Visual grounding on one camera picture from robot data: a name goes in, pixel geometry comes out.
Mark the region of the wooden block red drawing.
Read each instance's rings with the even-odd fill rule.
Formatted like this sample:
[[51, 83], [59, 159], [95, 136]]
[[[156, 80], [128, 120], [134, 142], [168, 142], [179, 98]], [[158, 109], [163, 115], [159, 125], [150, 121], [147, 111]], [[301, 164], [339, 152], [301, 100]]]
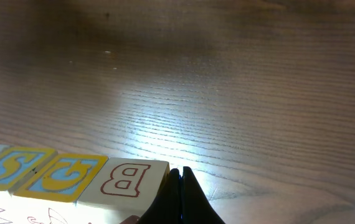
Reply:
[[169, 171], [166, 161], [110, 158], [77, 200], [76, 223], [136, 223]]

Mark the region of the wooden block blue H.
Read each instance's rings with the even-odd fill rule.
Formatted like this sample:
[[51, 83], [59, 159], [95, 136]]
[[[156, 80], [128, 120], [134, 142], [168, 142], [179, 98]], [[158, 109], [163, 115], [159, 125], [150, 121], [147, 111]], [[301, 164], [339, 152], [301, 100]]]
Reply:
[[59, 154], [19, 187], [13, 196], [75, 203], [107, 160], [107, 156]]

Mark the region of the wooden block green bottom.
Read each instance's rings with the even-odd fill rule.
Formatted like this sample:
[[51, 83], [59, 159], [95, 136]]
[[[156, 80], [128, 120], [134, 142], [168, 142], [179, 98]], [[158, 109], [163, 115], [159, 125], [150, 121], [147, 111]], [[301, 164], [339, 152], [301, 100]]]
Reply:
[[0, 191], [13, 192], [57, 155], [51, 148], [11, 147], [0, 153]]

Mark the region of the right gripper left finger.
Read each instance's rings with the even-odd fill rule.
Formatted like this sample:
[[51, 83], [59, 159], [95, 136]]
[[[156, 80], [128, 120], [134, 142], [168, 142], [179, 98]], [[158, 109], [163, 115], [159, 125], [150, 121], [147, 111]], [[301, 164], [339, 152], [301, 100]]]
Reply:
[[181, 223], [180, 175], [178, 169], [171, 169], [166, 181], [149, 209], [137, 224], [179, 224]]

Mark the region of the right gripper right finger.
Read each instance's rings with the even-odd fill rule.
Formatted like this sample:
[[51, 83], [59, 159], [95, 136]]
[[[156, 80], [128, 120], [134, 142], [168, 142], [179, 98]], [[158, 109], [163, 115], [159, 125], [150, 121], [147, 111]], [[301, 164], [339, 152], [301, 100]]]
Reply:
[[184, 224], [224, 224], [205, 196], [192, 169], [183, 167], [181, 213]]

